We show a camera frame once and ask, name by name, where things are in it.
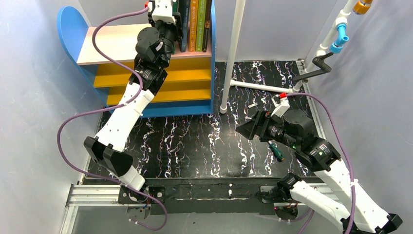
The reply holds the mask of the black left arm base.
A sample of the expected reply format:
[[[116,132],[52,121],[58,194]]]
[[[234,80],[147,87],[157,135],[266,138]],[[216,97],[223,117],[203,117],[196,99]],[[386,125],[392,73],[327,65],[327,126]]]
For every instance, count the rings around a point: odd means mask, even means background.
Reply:
[[[118,195],[118,204],[127,206],[127,215],[132,219],[147,219],[153,208],[158,208],[158,202],[147,197],[150,195],[164,203],[166,199],[166,188],[161,186],[144,185],[141,189],[144,195],[136,193],[126,186],[121,186]]]

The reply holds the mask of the orange cartoon book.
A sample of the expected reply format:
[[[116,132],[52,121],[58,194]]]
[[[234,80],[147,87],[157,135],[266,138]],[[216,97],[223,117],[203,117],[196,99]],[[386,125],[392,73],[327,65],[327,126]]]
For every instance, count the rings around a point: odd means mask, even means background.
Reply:
[[[188,36],[188,51],[195,52],[196,47],[196,31],[197,31],[197,16],[198,16],[198,0],[190,1],[189,8],[189,36]]]

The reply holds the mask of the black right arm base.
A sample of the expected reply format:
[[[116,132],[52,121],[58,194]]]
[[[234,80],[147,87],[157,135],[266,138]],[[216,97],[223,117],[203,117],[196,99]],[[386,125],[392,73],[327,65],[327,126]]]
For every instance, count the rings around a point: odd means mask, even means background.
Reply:
[[[272,188],[261,186],[260,191],[256,193],[256,196],[262,203],[286,203],[274,207],[276,216],[281,220],[294,220],[299,213],[297,208],[298,201],[292,198],[290,191],[299,181],[301,181],[299,176],[293,173],[288,173]]]

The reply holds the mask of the dark green storey treehouse book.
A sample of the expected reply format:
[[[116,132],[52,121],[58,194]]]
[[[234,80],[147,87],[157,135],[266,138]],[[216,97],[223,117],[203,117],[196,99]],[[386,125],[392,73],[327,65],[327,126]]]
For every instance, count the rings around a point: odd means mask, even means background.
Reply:
[[[182,13],[179,0],[172,0],[172,15],[175,20],[182,20]]]

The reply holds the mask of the lime green treehouse book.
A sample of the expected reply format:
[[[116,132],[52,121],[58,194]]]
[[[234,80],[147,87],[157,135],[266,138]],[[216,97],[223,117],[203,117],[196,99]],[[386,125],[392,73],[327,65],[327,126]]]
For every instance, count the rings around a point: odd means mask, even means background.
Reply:
[[[196,32],[196,44],[195,52],[202,52],[203,50],[203,38],[205,28],[207,0],[198,1],[198,15],[197,15],[197,32]]]

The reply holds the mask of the grey blue book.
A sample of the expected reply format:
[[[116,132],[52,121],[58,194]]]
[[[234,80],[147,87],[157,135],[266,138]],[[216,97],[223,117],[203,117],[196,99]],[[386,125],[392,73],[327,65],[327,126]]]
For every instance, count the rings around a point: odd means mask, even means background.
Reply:
[[[183,38],[179,43],[180,51],[184,53],[188,46],[188,26],[189,26],[189,10],[191,0],[179,0],[179,13],[181,14]]]

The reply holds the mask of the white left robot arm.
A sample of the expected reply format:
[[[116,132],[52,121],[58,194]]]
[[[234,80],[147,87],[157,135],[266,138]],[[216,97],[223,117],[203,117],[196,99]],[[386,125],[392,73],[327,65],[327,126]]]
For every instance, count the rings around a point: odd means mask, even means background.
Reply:
[[[137,36],[134,72],[106,125],[84,146],[94,162],[107,169],[125,186],[141,191],[146,180],[133,167],[133,157],[124,152],[126,140],[146,106],[162,87],[174,43],[181,38],[178,26],[161,20],[142,29]]]

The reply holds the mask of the red hardcover book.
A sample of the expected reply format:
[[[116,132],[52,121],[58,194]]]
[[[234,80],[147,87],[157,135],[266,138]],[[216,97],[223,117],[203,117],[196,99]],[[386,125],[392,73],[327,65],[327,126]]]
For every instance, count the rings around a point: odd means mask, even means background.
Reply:
[[[212,6],[212,0],[207,0],[205,22],[204,22],[204,34],[203,34],[203,42],[202,42],[202,52],[204,53],[207,52],[209,31],[210,31],[210,26],[211,26],[211,6]]]

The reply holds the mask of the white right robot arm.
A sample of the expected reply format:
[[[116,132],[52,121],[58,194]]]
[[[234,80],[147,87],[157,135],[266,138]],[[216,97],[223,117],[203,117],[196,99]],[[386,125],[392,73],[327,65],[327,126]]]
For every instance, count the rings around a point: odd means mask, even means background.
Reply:
[[[299,176],[288,173],[268,192],[260,192],[265,200],[289,200],[304,203],[327,218],[343,233],[388,234],[397,230],[402,219],[379,207],[355,181],[340,154],[327,140],[314,132],[314,122],[301,110],[288,110],[282,117],[258,111],[250,121],[236,128],[247,139],[258,137],[284,144],[336,195],[333,200],[309,186]]]

